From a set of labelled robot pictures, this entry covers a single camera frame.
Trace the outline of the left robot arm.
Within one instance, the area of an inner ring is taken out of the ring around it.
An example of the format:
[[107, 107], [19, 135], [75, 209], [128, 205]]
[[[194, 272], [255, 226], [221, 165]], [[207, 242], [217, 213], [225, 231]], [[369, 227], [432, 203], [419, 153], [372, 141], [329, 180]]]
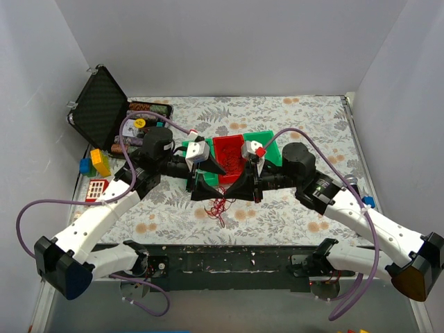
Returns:
[[101, 237], [161, 181], [162, 176], [189, 181], [192, 200], [222, 198], [209, 186], [203, 171], [225, 174], [210, 153], [207, 142], [192, 133], [184, 156], [173, 154], [173, 133], [150, 127], [142, 146], [131, 153], [102, 195], [70, 226], [54, 238], [41, 237], [34, 245], [37, 272], [66, 299], [79, 297], [91, 282], [125, 271], [144, 276], [148, 270], [147, 249], [131, 240], [95, 251]]

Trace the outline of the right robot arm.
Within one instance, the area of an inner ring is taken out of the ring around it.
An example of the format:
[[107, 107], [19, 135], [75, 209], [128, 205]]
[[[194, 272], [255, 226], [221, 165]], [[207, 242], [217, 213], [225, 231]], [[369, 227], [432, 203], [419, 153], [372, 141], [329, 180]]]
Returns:
[[198, 176], [192, 200], [222, 196], [258, 203], [264, 191], [294, 187], [303, 206], [347, 226], [374, 248], [342, 246], [336, 239], [325, 239], [301, 262], [290, 264], [289, 271], [306, 278], [334, 271], [373, 274], [391, 282], [404, 296], [426, 301], [443, 272], [442, 236], [414, 232], [366, 206], [351, 188], [317, 171], [315, 156], [302, 143], [282, 149], [281, 166], [265, 160], [264, 155], [259, 142], [245, 142], [241, 147], [245, 167], [237, 180], [222, 194]]

